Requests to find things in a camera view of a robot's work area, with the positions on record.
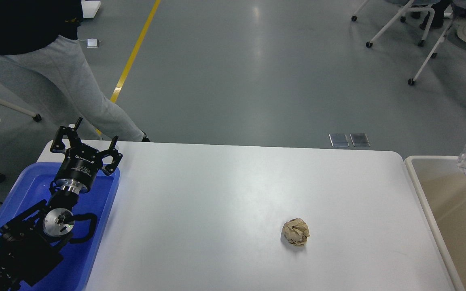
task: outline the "shoe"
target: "shoe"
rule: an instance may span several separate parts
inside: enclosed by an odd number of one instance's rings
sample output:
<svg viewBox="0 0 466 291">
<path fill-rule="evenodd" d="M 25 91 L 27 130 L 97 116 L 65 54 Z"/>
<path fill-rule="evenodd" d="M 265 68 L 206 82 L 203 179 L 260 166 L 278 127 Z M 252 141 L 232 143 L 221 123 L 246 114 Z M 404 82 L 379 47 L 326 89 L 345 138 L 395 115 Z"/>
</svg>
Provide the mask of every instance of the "shoe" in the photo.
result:
<svg viewBox="0 0 466 291">
<path fill-rule="evenodd" d="M 422 16 L 422 15 L 421 15 L 420 11 L 413 11 L 413 12 L 411 12 L 411 18 L 420 19 L 421 16 Z"/>
<path fill-rule="evenodd" d="M 422 22 L 419 27 L 420 27 L 421 30 L 425 31 L 426 26 L 427 26 L 427 23 Z M 442 20 L 441 23 L 434 23 L 433 22 L 431 24 L 431 29 L 433 29 L 433 30 L 436 30 L 436 29 L 442 28 L 442 27 L 443 27 L 443 20 Z"/>
<path fill-rule="evenodd" d="M 150 140 L 148 139 L 148 137 L 146 137 L 145 131 L 143 131 L 143 139 L 141 140 L 141 142 L 150 142 Z"/>
</svg>

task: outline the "metal floor plate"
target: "metal floor plate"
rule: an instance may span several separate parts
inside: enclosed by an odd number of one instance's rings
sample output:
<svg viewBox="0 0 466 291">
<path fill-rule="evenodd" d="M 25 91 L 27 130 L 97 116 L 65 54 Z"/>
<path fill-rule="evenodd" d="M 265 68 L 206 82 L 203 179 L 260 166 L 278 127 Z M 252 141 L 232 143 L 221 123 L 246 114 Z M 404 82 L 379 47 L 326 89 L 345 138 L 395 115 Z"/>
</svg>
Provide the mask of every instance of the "metal floor plate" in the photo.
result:
<svg viewBox="0 0 466 291">
<path fill-rule="evenodd" d="M 368 137 L 366 134 L 350 134 L 350 138 L 352 139 L 352 143 L 354 144 L 354 147 L 357 148 L 369 148 L 370 147 L 370 141 L 368 140 Z"/>
<path fill-rule="evenodd" d="M 329 136 L 330 143 L 335 148 L 347 148 L 350 146 L 345 134 L 329 134 Z"/>
</svg>

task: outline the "white desk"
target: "white desk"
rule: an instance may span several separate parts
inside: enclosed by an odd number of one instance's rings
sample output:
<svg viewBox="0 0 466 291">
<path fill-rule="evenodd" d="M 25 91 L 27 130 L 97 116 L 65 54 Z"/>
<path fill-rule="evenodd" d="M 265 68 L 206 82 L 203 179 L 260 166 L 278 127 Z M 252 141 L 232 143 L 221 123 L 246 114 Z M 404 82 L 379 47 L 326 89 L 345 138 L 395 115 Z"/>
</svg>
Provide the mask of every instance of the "white desk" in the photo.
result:
<svg viewBox="0 0 466 291">
<path fill-rule="evenodd" d="M 118 145 L 120 186 L 87 291 L 453 290 L 396 153 Z M 39 162 L 61 162 L 49 148 Z M 305 247 L 280 235 L 296 217 Z"/>
</svg>

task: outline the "gray floor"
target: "gray floor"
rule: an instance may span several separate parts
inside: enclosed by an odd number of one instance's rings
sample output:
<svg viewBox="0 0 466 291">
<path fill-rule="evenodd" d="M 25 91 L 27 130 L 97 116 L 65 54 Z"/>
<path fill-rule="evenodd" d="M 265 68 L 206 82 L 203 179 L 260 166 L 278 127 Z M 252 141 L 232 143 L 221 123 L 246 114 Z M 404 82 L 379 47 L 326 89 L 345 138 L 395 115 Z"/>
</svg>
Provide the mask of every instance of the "gray floor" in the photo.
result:
<svg viewBox="0 0 466 291">
<path fill-rule="evenodd" d="M 420 20 L 361 0 L 162 0 L 118 104 L 155 142 L 331 148 L 329 133 L 366 133 L 371 150 L 458 155 L 466 143 L 466 44 L 451 33 L 407 85 L 441 31 L 416 46 Z M 154 0 L 103 2 L 80 38 L 111 96 Z M 0 96 L 22 104 L 0 85 Z M 0 107 L 4 199 L 56 127 Z"/>
</svg>

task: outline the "blue tray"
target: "blue tray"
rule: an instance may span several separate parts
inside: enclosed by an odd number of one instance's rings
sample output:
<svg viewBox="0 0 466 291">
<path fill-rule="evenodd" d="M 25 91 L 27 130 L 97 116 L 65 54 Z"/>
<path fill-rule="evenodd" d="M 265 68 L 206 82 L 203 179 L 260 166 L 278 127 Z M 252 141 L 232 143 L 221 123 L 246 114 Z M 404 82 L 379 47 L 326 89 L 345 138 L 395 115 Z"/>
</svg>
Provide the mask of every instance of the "blue tray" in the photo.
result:
<svg viewBox="0 0 466 291">
<path fill-rule="evenodd" d="M 42 199 L 50 199 L 48 188 L 60 166 L 59 162 L 37 162 L 22 171 L 0 208 L 0 227 Z M 118 189 L 119 178 L 118 169 L 110 176 L 98 172 L 91 191 L 80 194 L 73 208 L 74 214 L 96 214 L 98 223 L 95 235 L 85 243 L 66 245 L 61 250 L 64 260 L 35 286 L 30 287 L 21 282 L 22 291 L 82 291 L 85 288 Z M 73 237 L 85 236 L 88 229 L 88 221 L 77 221 Z"/>
</svg>

